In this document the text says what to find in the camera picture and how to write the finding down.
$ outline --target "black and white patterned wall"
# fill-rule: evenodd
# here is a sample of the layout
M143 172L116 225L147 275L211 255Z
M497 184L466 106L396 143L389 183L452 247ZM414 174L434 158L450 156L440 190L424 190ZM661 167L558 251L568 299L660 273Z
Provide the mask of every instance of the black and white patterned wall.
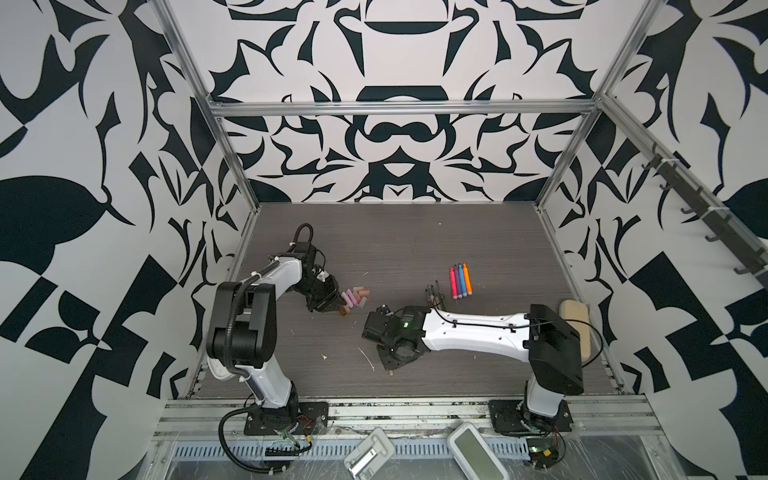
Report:
M618 99L768 238L768 5L670 0Z
M214 100L354 101L394 85L431 87L422 100L590 97L642 1L171 4Z
M641 0L172 0L221 102L591 98ZM574 114L229 118L261 201L535 200Z
M766 236L768 5L670 0L618 98ZM691 477L768 475L768 292L603 116L547 212L628 386Z
M578 114L228 118L261 201L535 200Z
M144 0L0 7L3 478L121 478L248 206Z

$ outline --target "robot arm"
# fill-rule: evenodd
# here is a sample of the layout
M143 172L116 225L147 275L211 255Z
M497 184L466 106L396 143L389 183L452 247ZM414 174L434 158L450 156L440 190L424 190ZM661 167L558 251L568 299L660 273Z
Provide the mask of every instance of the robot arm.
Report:
M397 369L431 351L496 353L531 363L523 407L553 419L565 395L584 392L578 332L543 305L530 313L480 316L407 306L401 316L385 307L368 315L362 337L378 343L385 369Z
M299 242L304 227L310 229L310 238ZM301 225L287 252L275 256L272 263L245 282L220 284L214 298L206 339L209 370L219 380L242 376L265 409L283 409L297 398L295 387L274 357L277 299L293 290L306 297L309 311L335 311L341 305L336 279L315 264L318 250L311 243L312 236L312 227ZM227 347L228 329L231 334ZM227 351L229 369L224 360ZM287 410L281 416L290 417L293 409Z

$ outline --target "hook rack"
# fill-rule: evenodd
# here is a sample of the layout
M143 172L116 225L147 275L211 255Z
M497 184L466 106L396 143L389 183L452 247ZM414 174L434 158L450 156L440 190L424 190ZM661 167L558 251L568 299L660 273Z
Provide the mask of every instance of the hook rack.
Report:
M643 168L655 169L666 181L661 190L674 190L688 204L688 208L680 209L683 214L696 214L712 230L713 235L704 237L708 242L722 242L742 263L743 267L733 269L737 275L752 273L768 290L768 253L765 245L719 198L677 159L655 154Z

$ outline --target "orange marker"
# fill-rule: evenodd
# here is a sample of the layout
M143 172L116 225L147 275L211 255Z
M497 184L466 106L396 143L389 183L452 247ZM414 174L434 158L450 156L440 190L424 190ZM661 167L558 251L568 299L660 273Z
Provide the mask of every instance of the orange marker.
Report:
M467 264L464 264L464 281L467 283L467 293L472 295L472 284L469 282L469 270L467 270Z

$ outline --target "white device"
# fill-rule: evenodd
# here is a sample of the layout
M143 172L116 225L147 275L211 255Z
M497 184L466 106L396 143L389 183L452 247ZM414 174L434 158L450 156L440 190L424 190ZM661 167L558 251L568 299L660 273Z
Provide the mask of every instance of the white device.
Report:
M506 468L470 422L448 435L448 448L469 480L509 480Z
M370 480L395 454L395 446L377 428L344 458L344 466L355 480Z

